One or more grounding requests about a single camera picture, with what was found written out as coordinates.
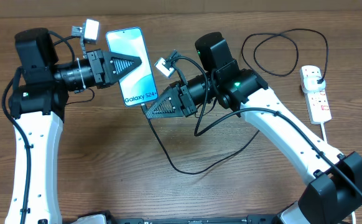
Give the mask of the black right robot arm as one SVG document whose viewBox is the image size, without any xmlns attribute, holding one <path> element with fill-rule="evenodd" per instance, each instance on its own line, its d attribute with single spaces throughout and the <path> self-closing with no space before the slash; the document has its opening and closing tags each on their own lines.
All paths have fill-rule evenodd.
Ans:
<svg viewBox="0 0 362 224">
<path fill-rule="evenodd" d="M 316 136 L 278 99 L 251 67 L 241 69 L 221 33 L 195 42 L 199 76 L 181 76 L 142 111 L 148 121 L 202 117 L 217 101 L 230 116 L 243 118 L 263 133 L 297 170 L 305 183 L 298 201 L 275 215 L 248 215 L 248 223 L 343 223 L 362 206 L 362 157 L 343 154 Z"/>
</svg>

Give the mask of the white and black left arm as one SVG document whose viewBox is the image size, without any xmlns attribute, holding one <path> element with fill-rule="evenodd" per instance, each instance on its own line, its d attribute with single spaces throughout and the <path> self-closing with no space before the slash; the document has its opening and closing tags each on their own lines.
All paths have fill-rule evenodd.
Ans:
<svg viewBox="0 0 362 224">
<path fill-rule="evenodd" d="M 114 85 L 140 67 L 137 56 L 100 49 L 58 63 L 46 28 L 15 36 L 21 66 L 2 96 L 2 109 L 16 135 L 12 200 L 6 223 L 61 223 L 57 196 L 58 147 L 69 93 Z"/>
</svg>

